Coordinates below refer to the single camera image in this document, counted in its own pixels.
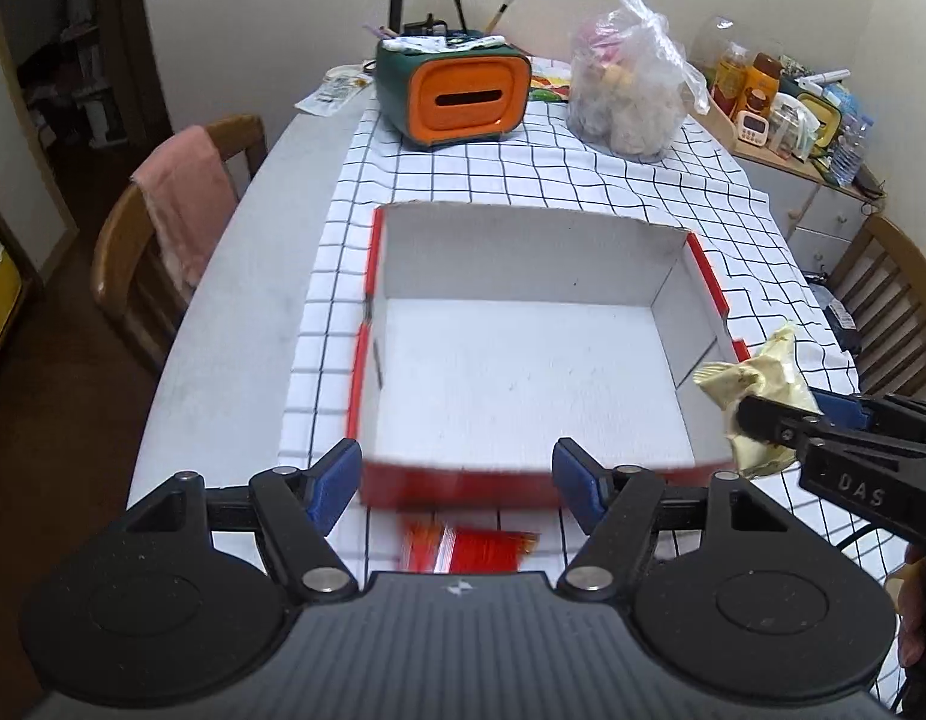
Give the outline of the person's right hand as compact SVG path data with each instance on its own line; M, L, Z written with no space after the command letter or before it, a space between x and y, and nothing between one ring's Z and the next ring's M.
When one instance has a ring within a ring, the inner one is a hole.
M926 556L922 548L909 544L904 564L895 571L891 587L895 590L895 611L901 618L897 655L902 668L913 667L925 651Z

